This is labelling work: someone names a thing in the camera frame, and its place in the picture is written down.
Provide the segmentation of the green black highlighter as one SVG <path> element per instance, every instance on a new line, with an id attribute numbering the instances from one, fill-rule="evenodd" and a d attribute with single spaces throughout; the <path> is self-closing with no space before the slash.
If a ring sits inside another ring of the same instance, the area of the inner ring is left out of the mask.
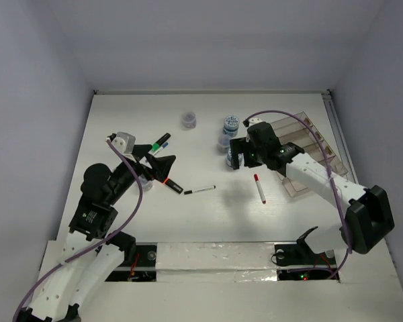
<path id="1" fill-rule="evenodd" d="M 170 133 L 164 134 L 162 137 L 160 137 L 153 145 L 152 145 L 152 150 L 157 151 L 164 143 L 167 142 L 167 140 L 171 137 Z"/>

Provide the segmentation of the blue lid jar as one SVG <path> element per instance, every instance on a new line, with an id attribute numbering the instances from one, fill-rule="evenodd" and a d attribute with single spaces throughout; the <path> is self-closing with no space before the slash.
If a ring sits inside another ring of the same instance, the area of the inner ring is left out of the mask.
<path id="1" fill-rule="evenodd" d="M 224 118 L 222 133 L 232 138 L 238 134 L 240 120 L 235 115 L 228 115 Z"/>
<path id="2" fill-rule="evenodd" d="M 238 154 L 238 167 L 242 166 L 244 160 L 244 154 L 239 153 Z M 230 168 L 233 168 L 233 164 L 232 164 L 232 150 L 231 148 L 228 149 L 227 155 L 226 155 L 226 165 Z"/>

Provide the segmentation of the clear pin jar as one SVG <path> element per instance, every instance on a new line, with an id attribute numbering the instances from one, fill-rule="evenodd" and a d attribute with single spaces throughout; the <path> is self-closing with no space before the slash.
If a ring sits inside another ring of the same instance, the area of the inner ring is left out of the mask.
<path id="1" fill-rule="evenodd" d="M 218 143 L 217 143 L 217 150 L 219 151 L 219 153 L 221 154 L 227 154 L 228 150 L 230 148 L 230 140 L 232 138 L 226 134 L 222 134 L 219 138 L 218 138 Z"/>

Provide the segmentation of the red white marker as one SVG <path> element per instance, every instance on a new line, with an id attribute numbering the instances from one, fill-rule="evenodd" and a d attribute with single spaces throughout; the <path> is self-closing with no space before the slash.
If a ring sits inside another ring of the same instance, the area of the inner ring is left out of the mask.
<path id="1" fill-rule="evenodd" d="M 262 204 L 265 205 L 267 201 L 266 201 L 266 198 L 265 198 L 265 193 L 264 193 L 263 188 L 261 186 L 261 182 L 259 180 L 259 176 L 257 174 L 254 174 L 254 179 L 255 179 L 256 186 L 257 186 L 257 190 L 259 192 L 259 196 L 261 198 L 261 202 L 262 202 Z"/>

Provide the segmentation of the small clear jar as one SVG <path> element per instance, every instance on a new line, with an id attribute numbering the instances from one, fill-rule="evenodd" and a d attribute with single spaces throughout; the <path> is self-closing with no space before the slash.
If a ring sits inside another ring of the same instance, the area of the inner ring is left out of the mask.
<path id="1" fill-rule="evenodd" d="M 138 190 L 149 191 L 153 187 L 153 181 L 148 180 L 143 176 L 139 176 L 135 185 Z"/>

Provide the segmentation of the orange black highlighter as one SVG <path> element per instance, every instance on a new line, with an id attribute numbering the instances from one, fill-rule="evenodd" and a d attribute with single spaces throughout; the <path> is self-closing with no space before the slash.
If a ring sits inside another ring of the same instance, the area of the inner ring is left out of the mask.
<path id="1" fill-rule="evenodd" d="M 176 192 L 178 195 L 183 192 L 183 188 L 170 178 L 166 179 L 163 184 Z"/>

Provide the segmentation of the black white marker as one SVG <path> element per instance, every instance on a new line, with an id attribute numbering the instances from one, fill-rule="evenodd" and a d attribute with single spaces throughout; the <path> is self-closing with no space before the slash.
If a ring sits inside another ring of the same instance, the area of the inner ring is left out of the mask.
<path id="1" fill-rule="evenodd" d="M 184 195 L 192 195 L 192 194 L 195 194 L 195 193 L 212 191 L 212 190 L 215 190 L 215 189 L 216 189 L 216 185 L 207 186 L 207 187 L 199 188 L 199 189 L 191 189 L 191 190 L 184 191 Z"/>

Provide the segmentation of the purple clip jar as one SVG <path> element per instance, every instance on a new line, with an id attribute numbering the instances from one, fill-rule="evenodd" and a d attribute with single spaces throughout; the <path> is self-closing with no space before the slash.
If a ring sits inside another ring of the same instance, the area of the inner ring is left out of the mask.
<path id="1" fill-rule="evenodd" d="M 185 112 L 181 119 L 183 127 L 187 129 L 194 129 L 197 125 L 196 115 L 192 111 Z"/>

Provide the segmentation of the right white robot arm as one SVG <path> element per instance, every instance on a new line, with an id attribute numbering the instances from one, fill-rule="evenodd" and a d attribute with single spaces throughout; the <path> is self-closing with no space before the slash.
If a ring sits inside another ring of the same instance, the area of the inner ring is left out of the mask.
<path id="1" fill-rule="evenodd" d="M 242 138 L 230 141 L 233 169 L 266 166 L 269 170 L 303 184 L 339 212 L 340 222 L 328 229 L 309 229 L 296 246 L 296 256 L 311 263 L 320 253 L 346 249 L 367 254 L 395 227 L 387 192 L 380 186 L 367 188 L 335 174 L 294 143 L 281 144 L 271 125 L 254 122 Z"/>

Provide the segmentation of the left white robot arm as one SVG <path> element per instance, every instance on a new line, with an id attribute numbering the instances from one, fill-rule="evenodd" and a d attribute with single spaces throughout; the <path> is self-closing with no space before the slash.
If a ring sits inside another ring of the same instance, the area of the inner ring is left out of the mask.
<path id="1" fill-rule="evenodd" d="M 136 240 L 123 227 L 111 230 L 114 205 L 140 177 L 166 182 L 174 155 L 155 157 L 150 145 L 135 145 L 129 153 L 113 147 L 120 164 L 102 163 L 83 175 L 81 198 L 69 224 L 62 254 L 23 298 L 14 321 L 80 321 L 81 311 L 111 272 L 134 260 Z"/>

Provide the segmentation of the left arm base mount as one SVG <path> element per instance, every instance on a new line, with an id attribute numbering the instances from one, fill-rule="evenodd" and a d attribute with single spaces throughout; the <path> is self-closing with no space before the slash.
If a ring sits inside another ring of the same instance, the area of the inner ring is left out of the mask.
<path id="1" fill-rule="evenodd" d="M 132 259 L 125 260 L 106 282 L 156 282 L 157 244 L 136 244 Z"/>

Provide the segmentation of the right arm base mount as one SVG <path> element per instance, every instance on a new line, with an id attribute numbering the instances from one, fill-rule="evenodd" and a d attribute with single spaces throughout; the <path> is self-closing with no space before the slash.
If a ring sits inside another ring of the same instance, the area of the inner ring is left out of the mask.
<path id="1" fill-rule="evenodd" d="M 335 256 L 315 254 L 306 243 L 316 228 L 306 231 L 294 243 L 275 244 L 270 261 L 277 266 L 279 281 L 339 280 Z"/>

